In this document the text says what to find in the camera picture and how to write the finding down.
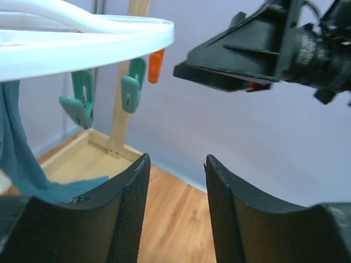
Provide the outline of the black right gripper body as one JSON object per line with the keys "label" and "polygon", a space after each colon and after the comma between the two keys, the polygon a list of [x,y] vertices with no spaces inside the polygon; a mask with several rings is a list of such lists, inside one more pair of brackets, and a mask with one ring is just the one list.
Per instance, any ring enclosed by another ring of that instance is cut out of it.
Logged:
{"label": "black right gripper body", "polygon": [[173,76],[224,92],[269,89],[291,64],[301,9],[301,1],[265,1],[250,16],[237,13],[225,31],[189,51]]}

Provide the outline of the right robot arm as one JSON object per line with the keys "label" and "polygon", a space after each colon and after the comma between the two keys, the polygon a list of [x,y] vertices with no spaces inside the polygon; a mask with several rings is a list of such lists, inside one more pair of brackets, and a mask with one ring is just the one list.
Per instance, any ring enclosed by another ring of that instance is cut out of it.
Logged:
{"label": "right robot arm", "polygon": [[189,51],[173,75],[228,93],[297,83],[328,104],[350,91],[350,1],[334,1],[324,15],[311,1],[265,1]]}

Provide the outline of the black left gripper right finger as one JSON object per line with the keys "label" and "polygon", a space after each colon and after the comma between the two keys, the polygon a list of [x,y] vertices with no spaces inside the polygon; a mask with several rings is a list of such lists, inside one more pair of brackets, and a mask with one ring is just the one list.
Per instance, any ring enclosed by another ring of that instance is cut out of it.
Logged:
{"label": "black left gripper right finger", "polygon": [[218,262],[350,262],[350,204],[309,207],[274,197],[227,169],[205,164]]}

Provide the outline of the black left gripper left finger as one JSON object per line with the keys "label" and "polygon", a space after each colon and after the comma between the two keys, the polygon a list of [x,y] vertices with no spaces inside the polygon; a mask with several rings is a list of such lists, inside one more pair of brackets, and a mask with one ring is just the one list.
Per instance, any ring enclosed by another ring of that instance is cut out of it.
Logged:
{"label": "black left gripper left finger", "polygon": [[68,203],[1,197],[1,262],[136,262],[150,156]]}

